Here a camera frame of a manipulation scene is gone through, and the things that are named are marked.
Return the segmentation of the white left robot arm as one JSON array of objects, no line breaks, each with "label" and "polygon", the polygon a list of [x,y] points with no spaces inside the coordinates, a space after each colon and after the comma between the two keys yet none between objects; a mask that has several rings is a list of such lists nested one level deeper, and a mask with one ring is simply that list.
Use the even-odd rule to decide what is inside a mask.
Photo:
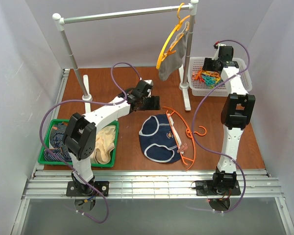
[{"label": "white left robot arm", "polygon": [[95,177],[91,169],[91,154],[95,151],[96,134],[113,121],[134,111],[160,110],[160,97],[151,94],[152,80],[140,80],[135,88],[120,93],[107,105],[86,114],[71,116],[63,137],[70,153],[73,171],[71,186],[77,194],[94,193]]}]

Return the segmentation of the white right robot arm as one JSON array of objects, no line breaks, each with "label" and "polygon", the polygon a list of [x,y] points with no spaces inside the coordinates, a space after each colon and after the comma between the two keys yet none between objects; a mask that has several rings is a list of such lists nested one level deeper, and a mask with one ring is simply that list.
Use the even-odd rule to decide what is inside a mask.
[{"label": "white right robot arm", "polygon": [[216,43],[213,58],[205,58],[203,69],[218,72],[225,82],[227,99],[221,112],[223,144],[212,187],[220,192],[238,188],[236,159],[241,136],[250,123],[255,96],[244,88],[239,75],[239,64],[233,61],[232,46]]}]

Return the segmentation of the orange plastic hanger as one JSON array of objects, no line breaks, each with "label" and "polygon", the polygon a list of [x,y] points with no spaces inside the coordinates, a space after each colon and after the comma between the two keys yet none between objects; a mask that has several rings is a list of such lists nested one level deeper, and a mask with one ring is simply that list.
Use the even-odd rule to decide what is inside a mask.
[{"label": "orange plastic hanger", "polygon": [[[196,143],[195,143],[195,135],[198,135],[200,137],[204,137],[206,134],[207,134],[207,129],[202,126],[202,125],[199,125],[198,127],[200,129],[202,129],[204,132],[203,133],[200,133],[198,131],[195,131],[195,133],[193,134],[192,131],[191,131],[191,128],[190,126],[188,125],[187,121],[184,119],[184,117],[175,109],[173,108],[170,108],[170,107],[167,107],[167,106],[163,106],[162,107],[163,109],[165,109],[166,111],[169,111],[171,113],[171,118],[174,114],[176,114],[183,122],[184,126],[185,126],[185,135],[188,139],[191,140],[192,142],[192,149],[193,149],[193,157],[192,158],[188,158],[186,156],[184,156],[184,152],[182,153],[178,153],[179,156],[181,157],[181,160],[182,160],[182,163],[187,167],[185,169],[185,171],[188,171],[192,168],[192,166],[194,165],[195,161],[196,161]],[[177,138],[177,135],[174,135],[174,139],[177,143],[177,146],[178,146],[178,149],[179,147],[182,145],[182,144],[179,144],[178,143],[178,138]]]}]

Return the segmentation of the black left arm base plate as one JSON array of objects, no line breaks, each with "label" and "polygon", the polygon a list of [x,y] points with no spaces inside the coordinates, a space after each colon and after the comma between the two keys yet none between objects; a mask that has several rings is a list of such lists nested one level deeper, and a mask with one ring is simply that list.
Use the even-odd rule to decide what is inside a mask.
[{"label": "black left arm base plate", "polygon": [[[91,183],[94,188],[100,191],[104,196],[109,194],[109,181],[95,181]],[[81,197],[81,196],[99,196],[99,194],[90,188],[88,185],[84,185],[81,182],[69,181],[67,184],[66,196],[68,197]]]}]

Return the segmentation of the navy blue underwear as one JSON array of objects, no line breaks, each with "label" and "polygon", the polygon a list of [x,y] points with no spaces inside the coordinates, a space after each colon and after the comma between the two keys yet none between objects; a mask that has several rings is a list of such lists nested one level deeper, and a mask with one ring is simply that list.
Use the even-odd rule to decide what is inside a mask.
[{"label": "navy blue underwear", "polygon": [[181,154],[177,152],[181,140],[173,124],[173,119],[166,114],[151,115],[144,121],[139,131],[139,142],[147,159],[162,164],[181,160]]}]

